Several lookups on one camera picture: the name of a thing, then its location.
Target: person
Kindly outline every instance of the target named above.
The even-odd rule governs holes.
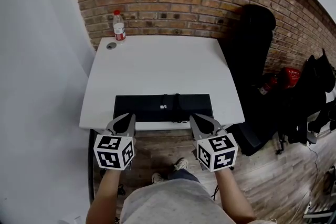
[[[251,205],[239,189],[230,169],[215,172],[222,201],[221,209],[187,168],[187,159],[181,158],[167,179],[154,173],[153,185],[137,189],[125,200],[120,223],[273,223],[256,220]],[[87,224],[114,223],[119,177],[119,170],[108,170],[105,173],[89,209]]]

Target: bottle label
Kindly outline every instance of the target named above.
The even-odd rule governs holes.
[[[118,41],[124,40],[126,37],[124,24],[118,23],[118,24],[115,24],[114,26],[117,26],[116,28],[113,28],[115,39]]]

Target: foot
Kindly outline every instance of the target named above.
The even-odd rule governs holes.
[[[188,168],[188,160],[186,158],[180,158],[174,165],[174,171],[180,169],[187,169]]]
[[[160,182],[165,182],[167,181],[167,179],[164,179],[159,173],[154,173],[152,175],[152,183],[156,184],[156,183],[160,183]]]

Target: jeans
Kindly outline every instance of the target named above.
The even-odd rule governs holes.
[[[167,178],[168,180],[184,178],[184,179],[188,179],[191,181],[200,182],[196,176],[189,173],[186,169],[180,169],[180,170],[174,171],[171,174],[168,174]]]

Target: white table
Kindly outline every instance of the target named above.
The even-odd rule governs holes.
[[[112,50],[107,44],[116,42]],[[210,94],[221,125],[244,122],[239,97],[218,41],[183,36],[102,38],[85,92],[82,128],[103,130],[116,95]],[[137,130],[190,128],[189,123],[137,122]]]

